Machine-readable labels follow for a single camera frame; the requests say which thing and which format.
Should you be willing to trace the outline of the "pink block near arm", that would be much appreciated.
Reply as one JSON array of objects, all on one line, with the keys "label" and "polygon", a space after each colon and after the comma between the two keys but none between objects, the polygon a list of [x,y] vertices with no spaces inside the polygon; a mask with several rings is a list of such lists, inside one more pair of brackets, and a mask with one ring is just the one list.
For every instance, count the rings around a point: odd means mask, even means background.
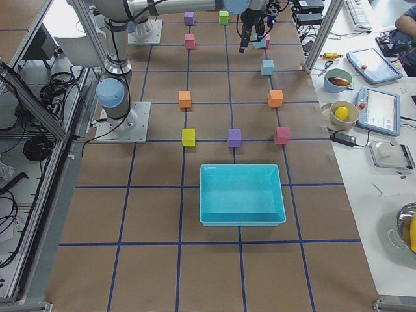
[{"label": "pink block near arm", "polygon": [[196,37],[194,33],[185,34],[185,48],[188,50],[196,48]]}]

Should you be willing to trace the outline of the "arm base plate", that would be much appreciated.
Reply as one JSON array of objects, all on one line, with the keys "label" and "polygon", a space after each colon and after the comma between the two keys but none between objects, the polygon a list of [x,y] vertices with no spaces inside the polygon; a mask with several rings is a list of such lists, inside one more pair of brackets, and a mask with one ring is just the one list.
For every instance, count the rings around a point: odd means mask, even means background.
[{"label": "arm base plate", "polygon": [[136,46],[158,45],[161,42],[162,29],[162,20],[147,19],[139,23],[129,22],[127,25],[128,44]]},{"label": "arm base plate", "polygon": [[105,109],[102,109],[100,118],[107,121],[98,123],[94,138],[104,143],[145,143],[150,112],[151,103],[147,101],[132,102],[131,111],[125,120],[108,119]]}]

